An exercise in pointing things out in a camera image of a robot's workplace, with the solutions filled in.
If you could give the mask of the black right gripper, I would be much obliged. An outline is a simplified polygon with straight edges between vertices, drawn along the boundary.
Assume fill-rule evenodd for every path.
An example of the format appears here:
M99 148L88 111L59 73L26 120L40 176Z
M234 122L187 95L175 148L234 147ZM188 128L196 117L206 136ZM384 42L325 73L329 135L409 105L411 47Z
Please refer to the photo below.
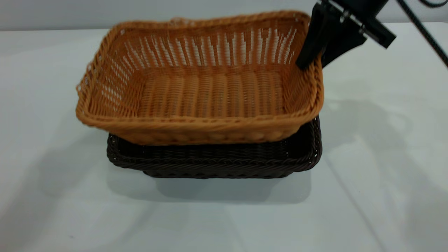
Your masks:
M388 48L396 36L377 19L386 3L386 0L320 0L312 9L296 65L305 70L325 48L321 57L324 68L363 45L367 38Z

